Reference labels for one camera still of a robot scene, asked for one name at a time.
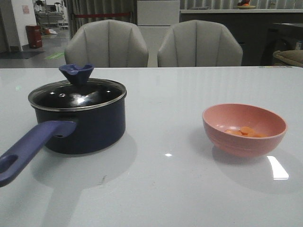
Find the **chair backrest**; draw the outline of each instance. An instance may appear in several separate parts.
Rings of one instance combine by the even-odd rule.
[[[147,67],[148,50],[137,25],[102,20],[79,28],[65,48],[65,61],[98,68]]]
[[[191,20],[168,29],[158,50],[158,66],[240,66],[242,57],[241,46],[226,26]]]

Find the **kitchen counter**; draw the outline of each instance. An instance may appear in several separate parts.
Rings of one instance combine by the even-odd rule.
[[[261,65],[268,28],[273,23],[302,23],[303,9],[181,10],[180,22],[206,20],[224,24],[243,49],[243,66]]]
[[[303,9],[181,9],[180,14],[204,13],[303,13]]]
[[[59,20],[63,20],[62,12],[35,12],[36,19],[41,25],[58,24]]]

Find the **red trash bin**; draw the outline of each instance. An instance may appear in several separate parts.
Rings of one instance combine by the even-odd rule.
[[[26,25],[27,39],[30,48],[42,47],[39,25]]]

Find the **blue lid handle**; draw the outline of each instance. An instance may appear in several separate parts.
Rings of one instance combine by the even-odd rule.
[[[68,64],[60,66],[59,70],[71,84],[82,86],[88,81],[89,76],[94,70],[94,66],[86,64],[81,68],[75,64]]]

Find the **bowl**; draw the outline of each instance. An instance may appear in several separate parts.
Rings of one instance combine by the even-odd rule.
[[[257,157],[272,151],[287,131],[287,123],[280,116],[252,105],[214,105],[203,111],[202,118],[209,140],[217,148],[238,157]],[[242,127],[253,129],[257,137],[230,133]]]

